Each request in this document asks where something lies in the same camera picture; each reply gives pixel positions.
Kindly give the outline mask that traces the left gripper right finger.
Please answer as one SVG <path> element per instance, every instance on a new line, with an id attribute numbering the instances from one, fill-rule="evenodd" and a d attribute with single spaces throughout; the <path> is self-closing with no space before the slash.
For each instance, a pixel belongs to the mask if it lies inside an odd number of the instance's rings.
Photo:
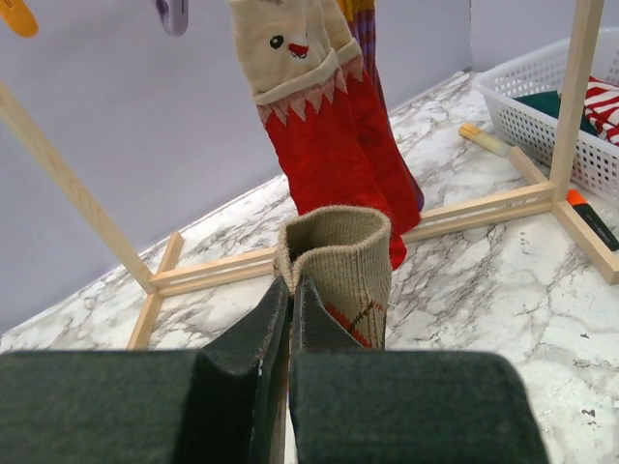
<path id="1" fill-rule="evenodd" d="M 503 357 L 362 347 L 296 287 L 290 412 L 302 463 L 545 463 L 523 382 Z"/>

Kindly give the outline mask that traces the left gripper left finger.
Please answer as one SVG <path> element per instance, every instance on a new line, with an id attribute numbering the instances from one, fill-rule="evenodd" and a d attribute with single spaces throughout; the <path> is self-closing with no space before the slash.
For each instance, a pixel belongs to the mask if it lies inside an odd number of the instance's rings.
<path id="1" fill-rule="evenodd" d="M 1 357 L 5 463 L 281 463 L 289 291 L 214 341 Z"/>

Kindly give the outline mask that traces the wooden hanger rack frame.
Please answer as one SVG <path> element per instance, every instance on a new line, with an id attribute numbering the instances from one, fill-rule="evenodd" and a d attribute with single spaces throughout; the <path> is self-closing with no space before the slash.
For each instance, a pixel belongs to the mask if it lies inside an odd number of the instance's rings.
<path id="1" fill-rule="evenodd" d="M 579 1 L 575 6 L 563 100 L 549 176 L 544 176 L 521 149 L 513 147 L 509 151 L 509 161 L 527 182 L 527 187 L 428 210 L 423 215 L 422 225 L 403 235 L 406 243 L 551 212 L 604 280 L 610 285 L 617 284 L 617 255 L 606 247 L 566 199 L 603 7 L 601 1 Z M 144 349 L 148 346 L 165 298 L 270 273 L 270 261 L 275 253 L 271 247 L 180 268 L 177 262 L 184 239 L 178 232 L 170 236 L 160 268 L 152 273 L 6 86 L 1 88 L 1 117 L 146 292 L 146 302 L 140 310 L 128 344 L 130 349 Z"/>

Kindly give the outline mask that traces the beige argyle sock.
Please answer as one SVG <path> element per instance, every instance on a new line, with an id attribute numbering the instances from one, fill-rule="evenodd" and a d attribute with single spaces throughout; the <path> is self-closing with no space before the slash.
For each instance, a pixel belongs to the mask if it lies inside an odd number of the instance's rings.
<path id="1" fill-rule="evenodd" d="M 391 223 L 372 208 L 335 205 L 280 227 L 274 274 L 294 290 L 310 278 L 327 312 L 362 346 L 385 348 L 392 285 Z"/>

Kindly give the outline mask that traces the red beige reindeer sock back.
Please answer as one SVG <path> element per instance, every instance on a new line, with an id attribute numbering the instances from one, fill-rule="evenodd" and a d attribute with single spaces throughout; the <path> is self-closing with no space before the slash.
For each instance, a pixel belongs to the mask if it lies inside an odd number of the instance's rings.
<path id="1" fill-rule="evenodd" d="M 401 236 L 420 222 L 425 198 L 398 149 L 388 115 L 368 74 L 363 49 L 352 35 L 344 11 L 338 1 L 324 1 L 322 9 L 346 83 L 358 143 L 391 211 L 390 260 L 395 270 L 407 254 Z"/>

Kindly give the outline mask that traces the red beige reindeer sock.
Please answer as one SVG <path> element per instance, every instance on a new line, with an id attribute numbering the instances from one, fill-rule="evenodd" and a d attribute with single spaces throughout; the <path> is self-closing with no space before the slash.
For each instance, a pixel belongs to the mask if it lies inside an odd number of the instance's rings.
<path id="1" fill-rule="evenodd" d="M 363 49 L 352 35 L 344 11 L 338 1 L 324 1 L 322 9 L 346 83 L 358 143 L 391 211 L 390 260 L 395 270 L 407 254 L 401 236 L 420 222 L 425 198 L 398 149 L 388 115 L 368 74 Z"/>
<path id="2" fill-rule="evenodd" d="M 299 214 L 389 211 L 358 141 L 318 1 L 232 1 L 239 62 Z"/>

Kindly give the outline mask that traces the red beige reindeer sock front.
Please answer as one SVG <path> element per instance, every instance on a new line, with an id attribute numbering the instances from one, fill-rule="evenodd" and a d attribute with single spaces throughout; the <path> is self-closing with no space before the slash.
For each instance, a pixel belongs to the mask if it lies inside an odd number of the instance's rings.
<path id="1" fill-rule="evenodd" d="M 299 214 L 389 211 L 358 141 L 318 1 L 232 1 L 239 62 Z"/>

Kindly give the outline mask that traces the yellow highlighter marker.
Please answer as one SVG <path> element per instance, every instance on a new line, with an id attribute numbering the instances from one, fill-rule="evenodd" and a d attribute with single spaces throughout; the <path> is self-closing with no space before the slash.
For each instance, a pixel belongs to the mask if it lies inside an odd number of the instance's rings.
<path id="1" fill-rule="evenodd" d="M 473 124 L 463 124 L 458 129 L 458 134 L 499 157 L 507 157 L 511 152 L 509 144 Z"/>

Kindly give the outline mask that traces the black orange highlighter marker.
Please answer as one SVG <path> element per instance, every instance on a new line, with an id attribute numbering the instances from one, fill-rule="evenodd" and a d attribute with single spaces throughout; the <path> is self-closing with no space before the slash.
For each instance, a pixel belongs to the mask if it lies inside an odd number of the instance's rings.
<path id="1" fill-rule="evenodd" d="M 618 239 L 613 232 L 576 189 L 568 190 L 566 200 L 611 251 L 619 249 Z"/>

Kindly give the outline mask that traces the white plastic basket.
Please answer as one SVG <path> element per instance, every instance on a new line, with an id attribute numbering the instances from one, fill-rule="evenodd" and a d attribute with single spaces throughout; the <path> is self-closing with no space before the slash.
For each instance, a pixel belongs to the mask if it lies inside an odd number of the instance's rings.
<path id="1" fill-rule="evenodd" d="M 564 39 L 475 76 L 472 86 L 484 96 L 495 132 L 534 160 L 552 162 L 557 118 L 519 99 L 561 91 L 570 41 Z M 618 205 L 618 147 L 595 134 L 578 134 L 572 181 Z"/>

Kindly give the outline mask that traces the dark teal sock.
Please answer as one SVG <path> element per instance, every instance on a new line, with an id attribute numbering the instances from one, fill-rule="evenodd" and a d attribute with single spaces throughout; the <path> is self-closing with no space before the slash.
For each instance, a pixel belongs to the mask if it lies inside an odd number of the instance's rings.
<path id="1" fill-rule="evenodd" d="M 516 101 L 521 102 L 555 119 L 559 117 L 561 97 L 557 91 L 548 91 L 538 94 L 521 96 L 517 97 Z M 597 130 L 589 122 L 589 120 L 584 114 L 581 115 L 580 129 L 591 135 L 598 135 Z"/>

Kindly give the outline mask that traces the purple yellow striped sock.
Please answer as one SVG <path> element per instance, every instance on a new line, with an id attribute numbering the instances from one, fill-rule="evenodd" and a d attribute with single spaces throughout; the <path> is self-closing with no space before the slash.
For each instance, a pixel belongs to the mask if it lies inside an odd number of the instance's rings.
<path id="1" fill-rule="evenodd" d="M 394 195 L 412 194 L 418 211 L 425 197 L 400 153 L 391 130 L 381 81 L 376 67 L 375 3 L 340 1 L 339 7 L 363 56 L 363 80 L 354 80 L 353 107 L 361 127 L 361 146 L 367 153 L 383 187 L 395 188 Z"/>

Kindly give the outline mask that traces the purple clothespin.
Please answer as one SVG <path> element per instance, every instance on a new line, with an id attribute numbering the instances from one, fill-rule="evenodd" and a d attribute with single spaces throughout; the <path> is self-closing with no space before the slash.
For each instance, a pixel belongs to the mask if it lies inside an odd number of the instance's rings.
<path id="1" fill-rule="evenodd" d="M 154 5 L 168 35 L 181 37 L 186 33 L 189 26 L 188 0 L 155 0 Z"/>

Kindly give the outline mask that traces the red white striped sock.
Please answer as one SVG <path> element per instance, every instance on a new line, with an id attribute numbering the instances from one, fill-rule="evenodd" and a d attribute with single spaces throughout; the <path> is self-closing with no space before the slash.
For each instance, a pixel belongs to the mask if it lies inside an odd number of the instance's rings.
<path id="1" fill-rule="evenodd" d="M 618 86 L 589 77 L 584 100 L 584 116 L 596 129 L 598 137 L 617 146 L 619 144 Z"/>

